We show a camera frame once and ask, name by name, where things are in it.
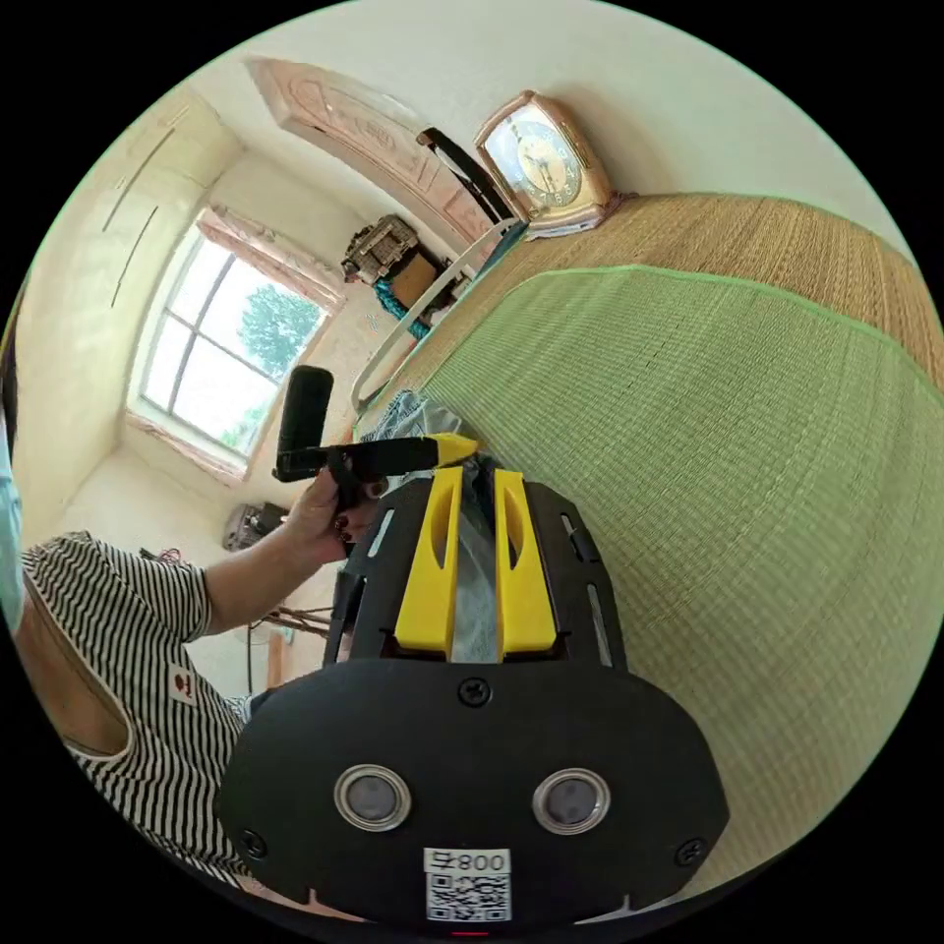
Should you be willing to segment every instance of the lens ring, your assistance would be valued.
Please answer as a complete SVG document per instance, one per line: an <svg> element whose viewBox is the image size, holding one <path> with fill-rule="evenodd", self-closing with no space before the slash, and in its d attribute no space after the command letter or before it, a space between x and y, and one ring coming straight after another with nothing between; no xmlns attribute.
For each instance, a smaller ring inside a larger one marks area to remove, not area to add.
<svg viewBox="0 0 944 944"><path fill-rule="evenodd" d="M351 805L349 796L351 788L358 781L368 777L382 781L393 791L393 810L389 815L379 819L368 819L361 816ZM337 783L334 785L334 805L341 816L352 826L370 833L384 833L396 829L409 815L410 791L403 778L392 770L377 764L358 764L355 767L349 767L337 778Z"/></svg>
<svg viewBox="0 0 944 944"><path fill-rule="evenodd" d="M576 823L560 822L548 810L548 800L552 790L568 780L588 785L595 797L590 812ZM610 788L607 782L592 770L584 767L568 767L566 770L558 770L556 774L552 774L541 782L531 800L531 809L537 821L549 833L555 833L558 836L576 836L593 829L607 815L610 809Z"/></svg>

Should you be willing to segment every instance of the hand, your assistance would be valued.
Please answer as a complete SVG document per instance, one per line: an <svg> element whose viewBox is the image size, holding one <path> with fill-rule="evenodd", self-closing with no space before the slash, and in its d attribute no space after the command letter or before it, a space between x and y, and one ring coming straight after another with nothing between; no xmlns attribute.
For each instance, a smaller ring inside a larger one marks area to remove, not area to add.
<svg viewBox="0 0 944 944"><path fill-rule="evenodd" d="M344 545L364 536L385 489L386 481L365 485L360 504L337 515L337 483L328 469L322 469L292 505L282 527L299 544L301 553L318 564L343 561Z"/></svg>

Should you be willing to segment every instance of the yellow plastic part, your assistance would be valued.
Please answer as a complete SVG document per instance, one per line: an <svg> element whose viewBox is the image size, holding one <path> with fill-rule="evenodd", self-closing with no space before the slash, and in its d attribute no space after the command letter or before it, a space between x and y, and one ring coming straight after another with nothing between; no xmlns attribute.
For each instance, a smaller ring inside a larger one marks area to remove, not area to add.
<svg viewBox="0 0 944 944"><path fill-rule="evenodd" d="M515 653L547 652L557 628L520 472L496 470L495 530L499 661Z"/></svg>
<svg viewBox="0 0 944 944"><path fill-rule="evenodd" d="M447 660L455 625L461 501L461 466L435 472L393 634L403 649L441 652Z"/></svg>
<svg viewBox="0 0 944 944"><path fill-rule="evenodd" d="M479 451L479 444L475 440L467 439L458 433L432 433L430 439L436 440L439 446L437 466L462 462Z"/></svg>

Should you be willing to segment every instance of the clock face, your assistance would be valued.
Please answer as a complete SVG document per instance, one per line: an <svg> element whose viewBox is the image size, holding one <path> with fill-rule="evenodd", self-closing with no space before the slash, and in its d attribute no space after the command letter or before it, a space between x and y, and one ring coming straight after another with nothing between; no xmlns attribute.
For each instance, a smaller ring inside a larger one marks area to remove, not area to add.
<svg viewBox="0 0 944 944"><path fill-rule="evenodd" d="M566 207L580 192L580 164L561 132L535 105L495 128L486 144L508 184L536 210Z"/></svg>

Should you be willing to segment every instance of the woman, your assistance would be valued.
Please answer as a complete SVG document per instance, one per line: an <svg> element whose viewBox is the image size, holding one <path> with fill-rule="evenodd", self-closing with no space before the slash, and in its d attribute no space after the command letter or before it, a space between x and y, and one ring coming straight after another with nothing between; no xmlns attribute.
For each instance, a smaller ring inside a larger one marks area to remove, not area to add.
<svg viewBox="0 0 944 944"><path fill-rule="evenodd" d="M0 373L5 408L15 403L9 354ZM59 737L101 795L155 845L274 899L249 878L213 813L242 717L195 671L184 645L264 617L322 565L343 560L344 542L363 535L383 486L365 490L365 500L338 517L337 486L324 471L280 527L207 569L145 560L79 533L27 551L21 579L11 566L19 499L6 442L0 451L4 619Z"/></svg>

